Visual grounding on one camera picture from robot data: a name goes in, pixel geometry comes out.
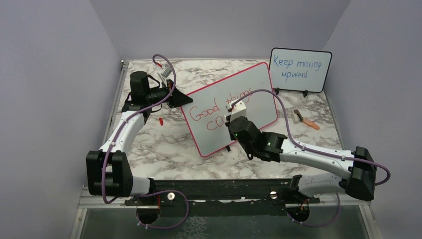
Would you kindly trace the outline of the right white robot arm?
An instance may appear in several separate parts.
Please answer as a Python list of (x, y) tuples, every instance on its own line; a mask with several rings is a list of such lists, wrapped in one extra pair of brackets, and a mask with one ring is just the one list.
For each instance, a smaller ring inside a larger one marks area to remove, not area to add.
[(295, 176), (287, 189), (292, 202), (326, 193), (345, 193), (362, 201), (374, 199), (377, 166), (364, 147), (358, 146), (354, 151), (332, 150), (293, 143), (286, 135), (260, 131), (246, 117), (225, 125), (230, 138), (239, 142), (250, 160), (296, 163), (324, 171), (320, 175)]

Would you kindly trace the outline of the red framed whiteboard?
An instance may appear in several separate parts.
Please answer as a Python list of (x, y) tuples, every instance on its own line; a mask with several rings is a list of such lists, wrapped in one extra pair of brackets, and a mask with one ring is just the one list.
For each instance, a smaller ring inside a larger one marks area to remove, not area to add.
[(201, 157), (208, 157), (234, 142), (225, 126), (227, 106), (243, 98), (247, 118), (259, 129), (278, 119), (276, 102), (264, 90), (271, 90), (269, 66), (260, 62), (238, 73), (188, 94), (193, 102), (182, 106), (182, 113)]

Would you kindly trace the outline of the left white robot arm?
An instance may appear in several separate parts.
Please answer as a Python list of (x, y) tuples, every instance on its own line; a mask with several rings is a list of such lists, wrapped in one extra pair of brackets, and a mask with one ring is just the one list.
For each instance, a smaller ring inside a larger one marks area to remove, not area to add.
[(127, 155), (153, 107), (167, 104), (173, 109), (190, 104), (193, 99), (180, 92), (170, 79), (152, 88), (149, 85), (152, 79), (144, 71), (130, 74), (131, 91), (121, 109), (116, 129), (99, 150), (88, 152), (86, 167), (91, 195), (104, 199), (137, 195), (147, 205), (156, 200), (157, 192), (151, 187), (151, 179), (133, 176)]

